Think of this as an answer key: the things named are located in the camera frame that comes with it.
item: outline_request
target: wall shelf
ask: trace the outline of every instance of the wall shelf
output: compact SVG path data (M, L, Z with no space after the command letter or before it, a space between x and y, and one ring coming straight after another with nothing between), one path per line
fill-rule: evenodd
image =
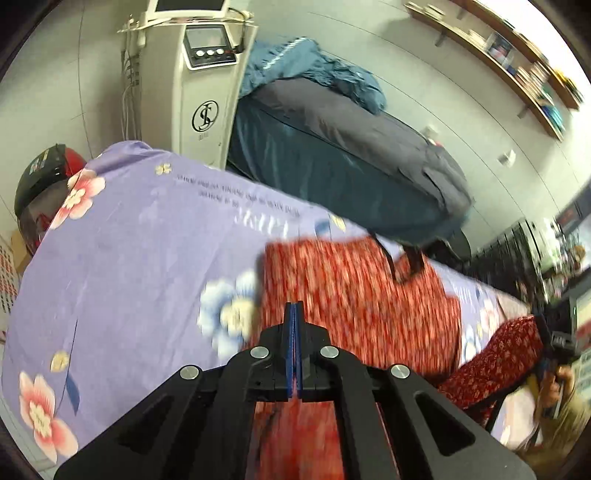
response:
M555 138L556 140L562 141L562 133L557 128L555 128L554 125L552 125L552 123L550 122L550 120L544 115L544 112L542 111L538 103L535 101L535 99L533 99L529 95L529 93L527 93L527 91L519 83L517 83L517 81L513 78L513 75L511 75L501 65L499 65L495 59L493 59L487 52L482 50L476 44L472 43L469 40L467 33L463 32L459 28L454 28L451 25L446 24L445 22L439 21L433 18L431 15L427 15L424 11L417 9L412 5L407 4L405 5L405 7L408 13L413 18L441 32L441 36L437 41L438 46L445 39L445 37L449 37L455 42L459 43L466 50L471 52L486 66L488 66L523 101L523 103L525 104L525 110L522 113L525 113L527 109L531 110L531 112L534 114L537 121L542 125L546 133L548 133L549 136Z
M535 63L536 61L539 61L542 64L545 63L542 53L538 50L538 48L536 48L535 45L531 44L525 37L516 33L510 25L505 23L505 21L499 17L499 15L494 13L485 5L482 5L480 2L475 0L450 1L456 5L459 5L463 10L474 15L476 18L479 18L493 30L499 32L500 35L505 37L505 39L511 43L516 50L520 51L531 63ZM548 78L548 83L552 87L552 90L556 92L556 95L559 96L566 108L578 110L580 107L579 101L566 87L562 80L560 80L558 75L556 75L556 72L552 68L549 68L549 70L550 77Z

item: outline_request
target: white machine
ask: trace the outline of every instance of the white machine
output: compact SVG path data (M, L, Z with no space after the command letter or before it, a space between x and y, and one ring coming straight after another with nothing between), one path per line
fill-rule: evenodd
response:
M227 3L150 0L139 21L130 20L122 58L125 138L225 168L257 29L250 13Z

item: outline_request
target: metal screw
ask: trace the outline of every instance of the metal screw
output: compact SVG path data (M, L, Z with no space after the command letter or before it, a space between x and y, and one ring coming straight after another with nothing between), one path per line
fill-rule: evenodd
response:
M253 358L267 358L269 350L263 346L256 346L251 350L251 357Z
M181 369L181 378L193 380L199 375L199 369L195 365L187 365Z
M410 370L406 365L394 365L390 369L390 373L396 378L407 378L410 375Z
M334 346L324 346L320 349L320 354L324 358L335 358L339 354L339 349Z

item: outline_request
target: shelf bracket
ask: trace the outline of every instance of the shelf bracket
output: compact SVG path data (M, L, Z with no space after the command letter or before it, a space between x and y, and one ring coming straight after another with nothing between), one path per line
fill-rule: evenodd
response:
M525 114L528 112L528 110L529 110L529 109L530 109L529 105L524 105L524 106L523 106L523 108L521 109L521 112L519 112L519 113L517 114L517 116L518 116L519 118L523 118L523 117L525 117Z
M441 44L443 43L443 40L446 39L446 37L447 37L446 31L445 30L442 30L441 33L439 34L439 38L435 42L435 46L436 47L441 47Z

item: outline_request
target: hand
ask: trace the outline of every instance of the hand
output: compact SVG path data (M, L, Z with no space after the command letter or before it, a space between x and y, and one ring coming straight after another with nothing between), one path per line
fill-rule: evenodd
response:
M574 390L574 373L573 369L568 365L558 367L556 370L556 376L564 381L564 395L568 396Z
M560 386L556 383L556 378L564 381L563 395L570 395L573 391L574 375L570 367L558 367L555 374L545 372L540 385L540 405L542 408L553 407L560 398Z

